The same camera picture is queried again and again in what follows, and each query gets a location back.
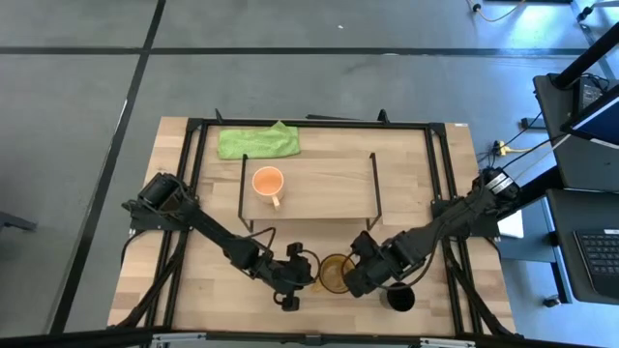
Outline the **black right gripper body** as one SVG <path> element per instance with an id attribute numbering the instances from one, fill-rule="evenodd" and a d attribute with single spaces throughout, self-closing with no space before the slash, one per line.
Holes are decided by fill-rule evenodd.
<path id="1" fill-rule="evenodd" d="M 373 240 L 373 254 L 357 254 L 360 257 L 355 269 L 366 268 L 378 274 L 376 284 L 382 285 L 390 277 L 403 280 L 409 276 L 409 260 L 403 244 L 391 239 L 379 245 Z"/>

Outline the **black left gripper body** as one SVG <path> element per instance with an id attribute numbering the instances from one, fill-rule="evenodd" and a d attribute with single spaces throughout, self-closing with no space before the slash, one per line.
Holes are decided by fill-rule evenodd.
<path id="1" fill-rule="evenodd" d="M 288 294 L 314 283 L 311 264 L 305 256 L 293 255 L 288 261 L 269 262 L 264 282 L 277 293 Z"/>

